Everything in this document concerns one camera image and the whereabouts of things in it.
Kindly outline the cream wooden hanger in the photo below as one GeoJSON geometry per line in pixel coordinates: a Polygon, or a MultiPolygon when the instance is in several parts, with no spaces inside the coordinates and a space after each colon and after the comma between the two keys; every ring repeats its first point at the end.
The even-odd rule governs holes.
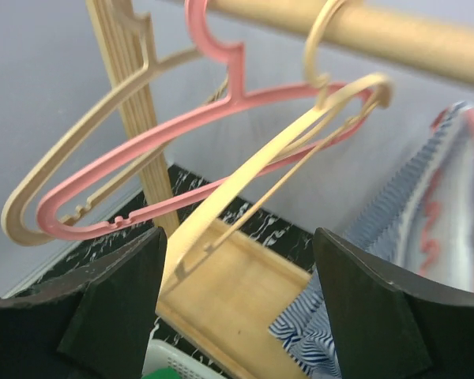
{"type": "Polygon", "coordinates": [[[304,56],[304,77],[318,90],[315,105],[290,126],[277,134],[269,143],[251,156],[241,167],[231,174],[223,184],[211,193],[181,226],[169,238],[163,279],[160,287],[162,295],[174,289],[184,280],[188,273],[183,260],[191,248],[209,228],[211,223],[231,203],[231,201],[255,178],[268,163],[281,153],[291,152],[294,148],[306,143],[317,132],[329,124],[357,95],[367,89],[372,91],[356,116],[348,118],[344,124],[328,137],[317,142],[314,148],[273,187],[260,198],[256,207],[267,201],[313,154],[329,143],[341,137],[351,128],[361,125],[376,107],[388,107],[392,97],[391,80],[382,73],[371,73],[361,77],[333,94],[328,93],[330,76],[318,73],[315,65],[316,48],[329,22],[344,9],[345,1],[327,1],[317,15],[307,37],[304,56]]]}

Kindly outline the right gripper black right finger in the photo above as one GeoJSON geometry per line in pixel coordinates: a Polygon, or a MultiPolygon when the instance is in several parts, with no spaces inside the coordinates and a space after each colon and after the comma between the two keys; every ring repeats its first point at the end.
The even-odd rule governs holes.
{"type": "Polygon", "coordinates": [[[324,228],[314,255],[344,378],[412,378],[432,359],[404,294],[324,228]]]}

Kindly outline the blue white striped tank top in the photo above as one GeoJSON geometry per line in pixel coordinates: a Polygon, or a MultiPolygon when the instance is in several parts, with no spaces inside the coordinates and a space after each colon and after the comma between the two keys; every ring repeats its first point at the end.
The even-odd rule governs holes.
{"type": "MultiPolygon", "coordinates": [[[[384,185],[344,232],[344,239],[415,274],[419,258],[422,203],[443,158],[461,133],[464,112],[455,103],[442,112],[423,147],[384,185]]],[[[311,378],[338,378],[340,363],[318,274],[270,325],[270,333],[311,378]]]]}

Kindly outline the green tank top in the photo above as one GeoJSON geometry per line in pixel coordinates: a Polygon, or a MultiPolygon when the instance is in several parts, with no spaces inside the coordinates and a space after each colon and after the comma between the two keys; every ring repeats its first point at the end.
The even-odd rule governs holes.
{"type": "Polygon", "coordinates": [[[181,376],[171,367],[165,367],[146,374],[142,379],[181,379],[181,376]]]}

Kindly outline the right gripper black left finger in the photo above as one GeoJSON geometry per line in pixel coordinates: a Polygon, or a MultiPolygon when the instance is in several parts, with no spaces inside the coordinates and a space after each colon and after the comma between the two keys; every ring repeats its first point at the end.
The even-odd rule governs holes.
{"type": "Polygon", "coordinates": [[[153,228],[91,263],[58,352],[96,378],[139,378],[164,272],[167,237],[153,228]]]}

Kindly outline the beige wooden hanger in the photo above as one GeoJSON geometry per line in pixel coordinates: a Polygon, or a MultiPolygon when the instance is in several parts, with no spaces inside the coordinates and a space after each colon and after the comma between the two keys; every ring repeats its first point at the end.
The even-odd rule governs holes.
{"type": "Polygon", "coordinates": [[[20,246],[39,246],[52,241],[46,233],[26,227],[24,213],[40,188],[86,137],[113,111],[119,111],[123,118],[136,115],[143,121],[154,121],[149,82],[202,56],[196,47],[189,47],[158,58],[149,13],[135,13],[129,1],[88,1],[86,6],[111,91],[66,132],[5,202],[2,229],[20,246]]]}

